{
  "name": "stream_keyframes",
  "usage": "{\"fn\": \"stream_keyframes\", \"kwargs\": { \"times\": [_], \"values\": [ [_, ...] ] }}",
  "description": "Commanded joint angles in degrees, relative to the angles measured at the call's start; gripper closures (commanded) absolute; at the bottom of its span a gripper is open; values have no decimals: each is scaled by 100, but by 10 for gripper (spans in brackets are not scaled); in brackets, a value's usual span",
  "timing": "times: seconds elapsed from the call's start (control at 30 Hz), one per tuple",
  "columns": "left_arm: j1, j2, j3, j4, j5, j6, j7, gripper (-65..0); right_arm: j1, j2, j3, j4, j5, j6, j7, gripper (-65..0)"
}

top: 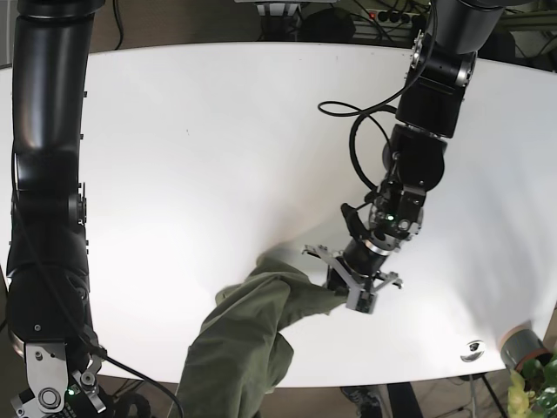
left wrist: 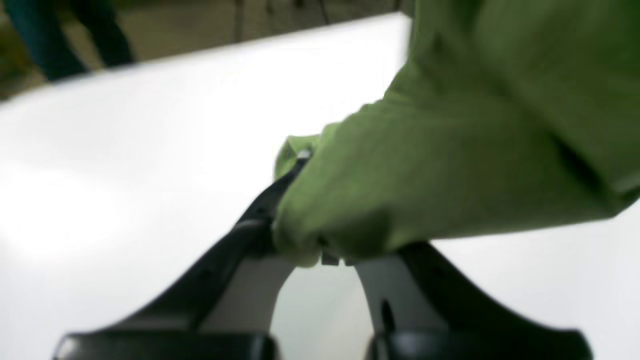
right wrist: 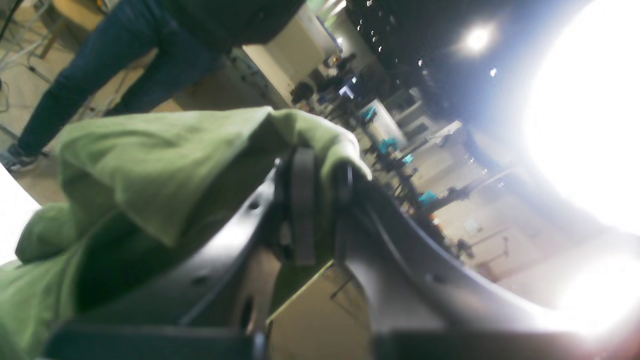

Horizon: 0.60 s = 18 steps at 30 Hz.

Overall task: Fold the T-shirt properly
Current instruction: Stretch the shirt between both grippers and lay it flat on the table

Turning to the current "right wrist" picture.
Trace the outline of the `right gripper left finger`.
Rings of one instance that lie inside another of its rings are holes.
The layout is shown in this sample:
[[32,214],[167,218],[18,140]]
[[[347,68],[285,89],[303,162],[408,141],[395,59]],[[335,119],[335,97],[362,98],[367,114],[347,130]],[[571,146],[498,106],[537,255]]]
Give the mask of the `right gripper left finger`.
[[46,360],[265,360],[265,322],[282,263],[311,266],[317,166],[310,148],[278,158],[202,247],[118,300],[76,317]]

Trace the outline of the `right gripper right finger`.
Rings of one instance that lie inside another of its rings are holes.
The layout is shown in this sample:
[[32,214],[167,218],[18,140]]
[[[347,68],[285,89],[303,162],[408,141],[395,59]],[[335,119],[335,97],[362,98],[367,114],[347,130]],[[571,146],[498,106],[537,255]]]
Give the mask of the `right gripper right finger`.
[[465,269],[354,166],[340,164],[335,258],[361,287],[371,360],[593,360],[558,315]]

